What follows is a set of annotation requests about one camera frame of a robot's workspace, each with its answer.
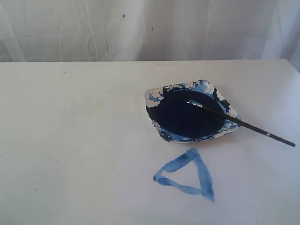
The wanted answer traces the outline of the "black paintbrush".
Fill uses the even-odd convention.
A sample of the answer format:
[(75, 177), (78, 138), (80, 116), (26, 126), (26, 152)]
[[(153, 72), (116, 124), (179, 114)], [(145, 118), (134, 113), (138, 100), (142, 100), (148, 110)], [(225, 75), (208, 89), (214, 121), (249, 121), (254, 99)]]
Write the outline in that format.
[(204, 110), (206, 110), (206, 111), (208, 111), (208, 112), (210, 112), (210, 113), (213, 113), (213, 114), (215, 114), (215, 115), (217, 115), (217, 116), (223, 117), (223, 118), (225, 118), (226, 120), (230, 120), (230, 121), (232, 121), (232, 122), (234, 122), (234, 123), (236, 123), (236, 124), (238, 124), (238, 125), (240, 125), (240, 126), (246, 127), (246, 128), (248, 128), (248, 129), (250, 129), (250, 130), (252, 130), (252, 131), (255, 131), (255, 132), (257, 132), (257, 133), (260, 133), (260, 134), (262, 134), (262, 135), (264, 135), (264, 136), (267, 136), (267, 137), (269, 137), (269, 138), (272, 138), (272, 139), (274, 139), (274, 140), (276, 140), (276, 141), (279, 141), (279, 142), (284, 143), (284, 144), (286, 144), (286, 145), (289, 145), (289, 146), (291, 146), (291, 147), (295, 147), (295, 146), (296, 146), (295, 143), (293, 143), (293, 142), (291, 142), (291, 141), (289, 141), (289, 140), (286, 140), (286, 139), (284, 139), (284, 138), (282, 138), (282, 137), (279, 137), (279, 136), (277, 136), (277, 135), (274, 135), (274, 134), (272, 134), (272, 133), (270, 133), (270, 132), (267, 132), (267, 131), (265, 131), (265, 130), (263, 130), (263, 129), (260, 129), (260, 128), (258, 128), (258, 127), (255, 127), (255, 126), (253, 126), (253, 125), (251, 125), (251, 124), (248, 124), (248, 123), (246, 123), (246, 122), (244, 122), (244, 121), (242, 121), (242, 120), (239, 120), (239, 119), (237, 119), (237, 118), (234, 118), (234, 117), (229, 116), (229, 115), (227, 115), (227, 114), (224, 114), (224, 113), (222, 113), (222, 112), (217, 112), (216, 110), (213, 110), (213, 109), (211, 109), (211, 108), (209, 108), (209, 107), (206, 107), (206, 106), (204, 106), (203, 104), (201, 104), (201, 103), (199, 103), (199, 102), (196, 102), (196, 101), (190, 100), (190, 99), (189, 99), (189, 100), (185, 99), (184, 101), (185, 101), (187, 104), (191, 104), (191, 105), (197, 106), (197, 107), (199, 107), (199, 108), (201, 108), (201, 109), (204, 109)]

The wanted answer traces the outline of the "blue painted triangle mark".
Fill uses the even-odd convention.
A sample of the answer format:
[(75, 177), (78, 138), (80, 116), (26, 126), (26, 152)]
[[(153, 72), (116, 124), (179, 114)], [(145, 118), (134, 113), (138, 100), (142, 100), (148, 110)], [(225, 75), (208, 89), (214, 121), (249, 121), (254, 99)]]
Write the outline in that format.
[[(167, 177), (162, 175), (163, 172), (173, 173), (190, 162), (193, 162), (197, 168), (197, 176), (199, 179), (200, 187), (192, 187), (181, 185)], [(210, 172), (201, 158), (200, 153), (195, 148), (188, 149), (184, 154), (178, 156), (174, 160), (162, 166), (153, 176), (153, 180), (163, 186), (171, 186), (179, 191), (188, 194), (188, 195), (201, 195), (204, 198), (210, 200), (211, 202), (215, 201), (215, 194), (213, 190), (213, 182), (210, 175)]]

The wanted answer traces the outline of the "square white plate blue paint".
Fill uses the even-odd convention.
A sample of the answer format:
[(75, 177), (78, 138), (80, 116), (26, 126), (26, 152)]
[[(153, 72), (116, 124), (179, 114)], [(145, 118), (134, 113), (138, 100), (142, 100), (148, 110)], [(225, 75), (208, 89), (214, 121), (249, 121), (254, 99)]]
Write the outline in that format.
[(144, 94), (146, 111), (165, 141), (201, 142), (229, 134), (239, 127), (233, 121), (187, 103), (189, 100), (241, 119), (217, 88), (207, 80), (148, 89)]

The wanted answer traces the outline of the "white backdrop sheet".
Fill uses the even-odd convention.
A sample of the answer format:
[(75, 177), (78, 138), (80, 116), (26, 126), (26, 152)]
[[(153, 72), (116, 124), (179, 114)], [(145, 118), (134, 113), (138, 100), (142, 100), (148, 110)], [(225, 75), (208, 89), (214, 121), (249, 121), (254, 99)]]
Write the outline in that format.
[(300, 58), (297, 0), (3, 0), (0, 60)]

